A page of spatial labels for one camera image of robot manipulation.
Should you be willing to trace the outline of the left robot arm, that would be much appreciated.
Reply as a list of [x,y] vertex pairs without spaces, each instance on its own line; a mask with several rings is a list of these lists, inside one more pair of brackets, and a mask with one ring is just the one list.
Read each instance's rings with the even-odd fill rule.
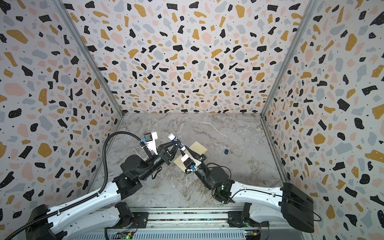
[[121,164],[122,173],[101,188],[60,206],[36,207],[26,227],[28,240],[71,240],[102,228],[136,227],[140,223],[124,199],[135,194],[142,181],[155,177],[163,164],[169,165],[186,148],[178,139],[159,147],[142,142],[147,160],[131,155]]

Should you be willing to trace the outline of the blue white glue stick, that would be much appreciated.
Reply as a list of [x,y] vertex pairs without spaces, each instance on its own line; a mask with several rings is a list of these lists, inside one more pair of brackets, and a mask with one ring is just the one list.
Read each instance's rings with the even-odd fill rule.
[[182,151],[186,150],[185,145],[174,134],[169,134],[168,138],[172,142],[178,142],[177,145],[178,145],[180,150],[182,150]]

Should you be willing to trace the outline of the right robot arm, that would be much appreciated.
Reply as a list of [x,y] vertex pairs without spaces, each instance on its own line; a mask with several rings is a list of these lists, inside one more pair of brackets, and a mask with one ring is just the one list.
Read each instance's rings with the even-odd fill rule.
[[283,220],[296,230],[314,233],[314,201],[295,185],[284,183],[282,187],[269,188],[246,185],[232,180],[232,174],[226,173],[225,167],[206,164],[205,155],[188,147],[180,152],[186,174],[194,173],[216,201],[244,205],[241,217],[244,225]]

